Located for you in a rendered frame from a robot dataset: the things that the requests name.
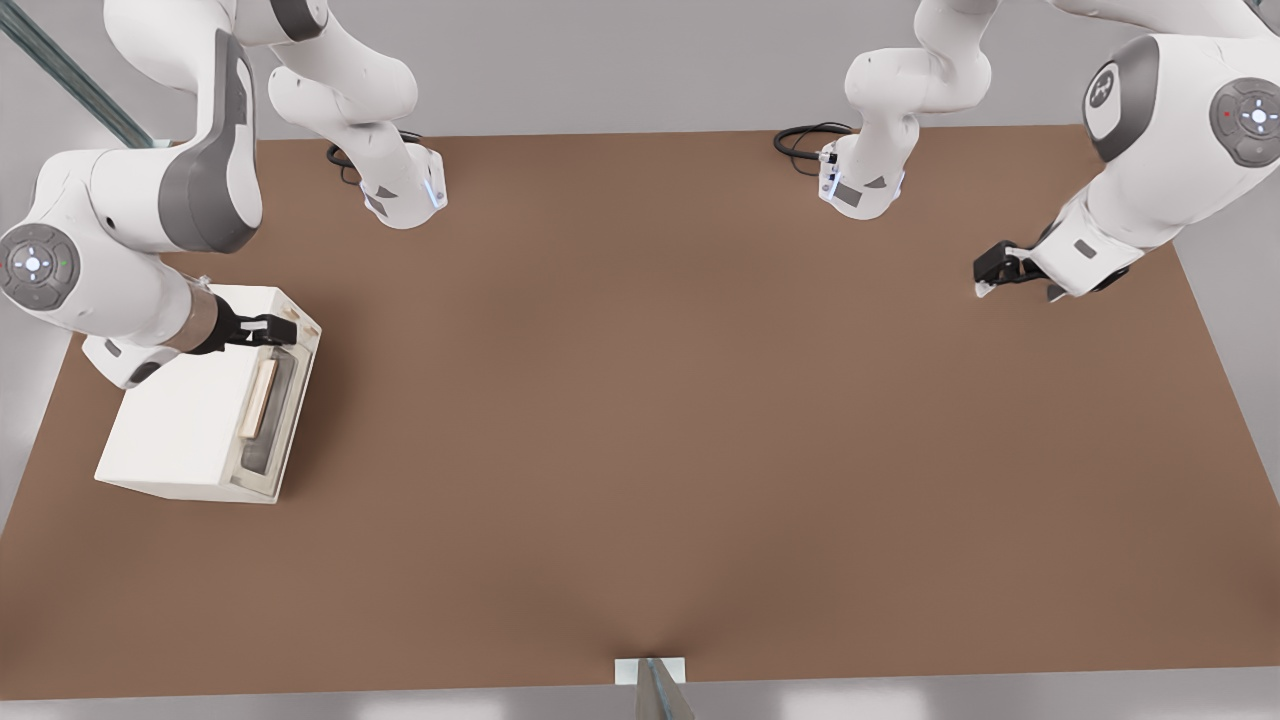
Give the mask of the oven door with window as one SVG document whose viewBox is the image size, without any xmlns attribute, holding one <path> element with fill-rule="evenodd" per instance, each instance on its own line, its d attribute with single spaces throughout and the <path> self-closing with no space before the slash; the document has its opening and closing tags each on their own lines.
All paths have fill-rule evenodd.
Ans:
<svg viewBox="0 0 1280 720">
<path fill-rule="evenodd" d="M 242 439 L 237 436 L 237 430 L 244 413 L 250 386 L 253 382 L 256 366 L 268 357 L 278 360 L 278 366 L 261 430 L 255 439 Z M 247 493 L 248 502 L 274 503 L 280 493 L 312 370 L 314 347 L 308 345 L 264 346 L 256 348 L 248 360 L 248 384 L 244 405 L 230 441 L 227 479 L 232 487 Z"/>
</svg>

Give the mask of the white oven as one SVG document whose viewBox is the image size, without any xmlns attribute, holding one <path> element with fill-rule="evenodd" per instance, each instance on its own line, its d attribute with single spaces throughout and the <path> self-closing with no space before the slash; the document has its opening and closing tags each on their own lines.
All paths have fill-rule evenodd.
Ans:
<svg viewBox="0 0 1280 720">
<path fill-rule="evenodd" d="M 298 327 L 296 345 L 314 347 L 323 328 L 279 288 L 212 284 L 241 316 L 274 314 Z M 228 346 L 205 356 L 179 355 L 138 388 L 128 389 L 104 446 L 95 479 L 161 498 L 248 502 L 232 487 L 228 457 L 248 384 L 248 356 L 259 347 Z"/>
</svg>

